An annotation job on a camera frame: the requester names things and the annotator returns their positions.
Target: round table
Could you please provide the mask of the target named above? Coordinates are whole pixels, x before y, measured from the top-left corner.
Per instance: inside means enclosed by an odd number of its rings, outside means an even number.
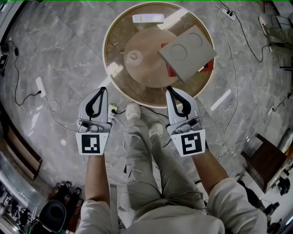
[[[133,15],[163,14],[165,21],[134,23]],[[197,72],[188,81],[170,75],[158,51],[196,25],[213,46],[204,24],[187,9],[165,2],[135,5],[121,13],[109,27],[103,43],[103,63],[114,86],[141,105],[166,108],[166,87],[196,97],[207,85],[213,70]]]

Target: shirt sleeve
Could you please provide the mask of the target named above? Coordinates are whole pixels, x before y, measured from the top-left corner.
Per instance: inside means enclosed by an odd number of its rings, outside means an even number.
[[[111,234],[110,207],[106,202],[85,201],[81,208],[81,222],[76,234]]]
[[[232,178],[214,186],[207,209],[235,234],[266,234],[265,214],[248,202],[245,189]]]

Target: gray tile floor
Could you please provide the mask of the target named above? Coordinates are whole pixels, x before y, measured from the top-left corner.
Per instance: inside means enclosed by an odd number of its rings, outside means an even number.
[[[119,13],[137,3],[138,1],[28,2],[8,35],[20,51],[16,63],[20,70],[16,93],[18,101],[23,100],[28,93],[36,92],[35,79],[42,76],[48,100],[60,103],[61,111],[53,114],[54,118],[67,128],[77,130],[80,102],[107,77],[101,59],[104,35]],[[229,45],[217,19],[218,8],[209,1],[175,3],[196,14],[208,28],[215,43],[217,57],[214,75],[197,101],[210,150],[215,156],[223,155],[228,149],[225,129],[236,108],[237,84]],[[261,6],[257,2],[225,3],[236,11],[251,48],[260,59],[261,47],[268,43],[257,18],[262,13]],[[269,6],[266,12],[272,13]],[[290,65],[290,58],[270,53],[265,48],[264,61],[258,63],[247,47],[239,23],[223,14],[219,14],[219,17],[232,47],[239,86],[238,109],[226,130],[230,148],[256,132],[277,145],[286,129],[290,125],[292,127],[292,99],[272,113],[256,131],[255,128],[262,123],[269,108],[276,106],[289,91],[292,74],[280,70],[279,65]],[[51,185],[63,180],[82,185],[86,166],[78,154],[74,132],[61,128],[53,121],[43,98],[29,98],[21,107],[14,103],[17,80],[14,60],[12,54],[7,63],[0,98],[18,130],[42,157],[40,176]],[[130,101],[111,83],[107,89],[109,103],[118,105],[119,111],[124,110]],[[211,106],[229,89],[231,94],[228,98],[212,111]],[[125,122],[124,115],[117,118],[122,123]],[[148,125],[153,121],[168,123],[164,117],[145,108],[142,109],[142,118]],[[125,183],[126,180],[123,173],[125,150],[122,132],[123,127],[117,123],[105,150],[110,183]],[[168,140],[168,134],[164,132],[162,143],[165,144]],[[221,164],[230,176],[243,170],[241,150],[253,152],[258,145],[259,141],[252,136],[249,143],[238,144],[221,159]],[[183,163],[195,181],[198,180],[189,158],[179,158],[173,143],[166,150],[170,156]],[[159,172],[155,166],[154,175],[159,181]]]

